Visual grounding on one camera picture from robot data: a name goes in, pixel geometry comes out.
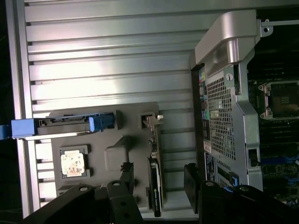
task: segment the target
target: motherboard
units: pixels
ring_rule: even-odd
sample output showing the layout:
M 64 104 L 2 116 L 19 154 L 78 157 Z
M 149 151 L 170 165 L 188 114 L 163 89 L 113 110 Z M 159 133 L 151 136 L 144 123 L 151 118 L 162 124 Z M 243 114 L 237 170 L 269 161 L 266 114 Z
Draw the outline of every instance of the motherboard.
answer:
M 256 51 L 248 64 L 249 100 L 259 116 L 263 190 L 299 206 L 299 75 L 296 52 Z

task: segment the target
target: metal side panel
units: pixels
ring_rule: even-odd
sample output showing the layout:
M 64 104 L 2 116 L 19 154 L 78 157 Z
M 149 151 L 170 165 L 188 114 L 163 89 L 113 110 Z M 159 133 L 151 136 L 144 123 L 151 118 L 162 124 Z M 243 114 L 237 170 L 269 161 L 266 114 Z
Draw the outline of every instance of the metal side panel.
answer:
M 170 180 L 165 207 L 185 211 L 190 207 L 179 178 L 184 163 L 195 160 L 189 53 L 224 12 L 296 2 L 6 0 L 15 117 L 158 102 Z M 25 217 L 56 197 L 50 146 L 18 141 Z

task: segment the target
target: dark background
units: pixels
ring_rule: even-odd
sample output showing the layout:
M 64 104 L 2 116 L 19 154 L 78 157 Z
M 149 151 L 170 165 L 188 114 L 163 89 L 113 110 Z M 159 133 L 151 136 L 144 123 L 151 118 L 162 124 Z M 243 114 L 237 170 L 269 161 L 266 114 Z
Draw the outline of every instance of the dark background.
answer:
M 0 125 L 14 119 L 5 1 L 0 0 Z M 15 140 L 0 141 L 0 224 L 22 219 L 18 154 Z

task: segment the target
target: cpu socket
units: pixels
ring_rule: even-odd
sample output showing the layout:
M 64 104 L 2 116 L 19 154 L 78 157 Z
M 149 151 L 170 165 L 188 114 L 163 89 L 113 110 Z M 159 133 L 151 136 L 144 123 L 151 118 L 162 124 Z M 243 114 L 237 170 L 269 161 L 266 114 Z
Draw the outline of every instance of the cpu socket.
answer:
M 266 120 L 299 118 L 299 81 L 269 82 L 260 85 L 264 92 L 264 112 Z

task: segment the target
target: metal mesh grille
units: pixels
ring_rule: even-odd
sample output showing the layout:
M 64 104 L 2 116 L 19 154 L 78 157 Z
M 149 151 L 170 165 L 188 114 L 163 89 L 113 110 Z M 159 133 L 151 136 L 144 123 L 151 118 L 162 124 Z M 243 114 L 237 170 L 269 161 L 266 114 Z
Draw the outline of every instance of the metal mesh grille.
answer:
M 207 85 L 207 95 L 212 149 L 235 160 L 230 89 L 224 86 L 224 80 L 220 78 Z

